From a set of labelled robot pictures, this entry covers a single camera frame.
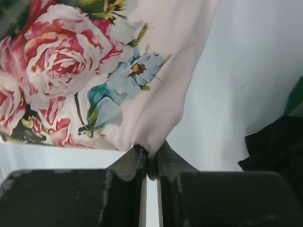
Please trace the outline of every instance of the blue flower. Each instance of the blue flower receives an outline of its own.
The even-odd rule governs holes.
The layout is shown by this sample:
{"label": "blue flower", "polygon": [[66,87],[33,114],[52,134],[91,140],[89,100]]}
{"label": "blue flower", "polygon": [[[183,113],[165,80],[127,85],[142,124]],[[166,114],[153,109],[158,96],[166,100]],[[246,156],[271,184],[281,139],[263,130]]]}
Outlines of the blue flower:
{"label": "blue flower", "polygon": [[117,93],[127,93],[125,100],[135,98],[142,87],[156,77],[156,74],[165,63],[165,59],[157,53],[138,54],[134,48],[134,56],[128,61],[120,62],[111,72],[106,82],[108,89]]}
{"label": "blue flower", "polygon": [[106,83],[92,87],[88,92],[90,108],[87,112],[87,128],[103,129],[108,124],[121,125],[122,109],[120,105],[126,93],[118,94],[109,90]]}

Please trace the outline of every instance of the black fabric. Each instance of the black fabric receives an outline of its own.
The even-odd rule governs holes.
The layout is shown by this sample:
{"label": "black fabric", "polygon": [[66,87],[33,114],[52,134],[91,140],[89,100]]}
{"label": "black fabric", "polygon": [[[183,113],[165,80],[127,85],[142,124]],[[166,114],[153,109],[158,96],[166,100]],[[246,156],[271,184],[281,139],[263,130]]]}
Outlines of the black fabric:
{"label": "black fabric", "polygon": [[281,174],[303,207],[303,118],[283,116],[245,141],[250,156],[241,168]]}

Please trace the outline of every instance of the metal clamp jaw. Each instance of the metal clamp jaw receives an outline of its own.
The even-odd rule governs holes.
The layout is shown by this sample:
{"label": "metal clamp jaw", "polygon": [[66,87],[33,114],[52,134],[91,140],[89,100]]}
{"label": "metal clamp jaw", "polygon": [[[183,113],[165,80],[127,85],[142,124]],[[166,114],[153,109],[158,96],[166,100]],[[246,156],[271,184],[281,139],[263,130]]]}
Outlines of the metal clamp jaw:
{"label": "metal clamp jaw", "polygon": [[167,142],[155,159],[134,146],[107,169],[11,173],[0,187],[0,226],[144,227],[146,174],[155,170],[161,227],[303,226],[281,176],[199,172]]}

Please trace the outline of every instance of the white surface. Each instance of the white surface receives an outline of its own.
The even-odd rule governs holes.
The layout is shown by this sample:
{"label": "white surface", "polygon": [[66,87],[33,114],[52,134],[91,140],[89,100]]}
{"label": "white surface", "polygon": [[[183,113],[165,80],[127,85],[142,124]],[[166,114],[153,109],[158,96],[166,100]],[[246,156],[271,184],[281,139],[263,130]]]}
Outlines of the white surface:
{"label": "white surface", "polygon": [[[303,75],[303,1],[222,0],[171,146],[201,170],[240,170],[244,136],[282,115]],[[4,175],[20,168],[106,167],[122,154],[2,145]],[[155,182],[148,183],[147,227],[158,224]]]}

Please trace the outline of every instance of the pink rose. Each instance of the pink rose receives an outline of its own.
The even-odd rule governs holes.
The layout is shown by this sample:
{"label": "pink rose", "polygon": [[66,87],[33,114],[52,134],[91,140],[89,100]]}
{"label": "pink rose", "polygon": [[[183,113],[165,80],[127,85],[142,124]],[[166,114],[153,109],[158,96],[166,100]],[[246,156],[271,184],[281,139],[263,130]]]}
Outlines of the pink rose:
{"label": "pink rose", "polygon": [[35,135],[41,137],[42,136],[41,133],[45,131],[41,121],[35,117],[32,117],[32,120],[33,120],[33,126],[32,126],[33,132],[35,133]]}
{"label": "pink rose", "polygon": [[95,142],[93,140],[76,140],[72,134],[69,133],[69,124],[71,120],[62,118],[56,122],[56,129],[50,129],[49,135],[55,146],[66,148],[94,148]]}
{"label": "pink rose", "polygon": [[0,131],[11,135],[26,112],[23,92],[17,81],[0,71]]}
{"label": "pink rose", "polygon": [[65,98],[93,76],[111,72],[122,46],[80,9],[34,0],[21,34],[5,41],[0,64],[18,80],[26,102],[52,125]]}

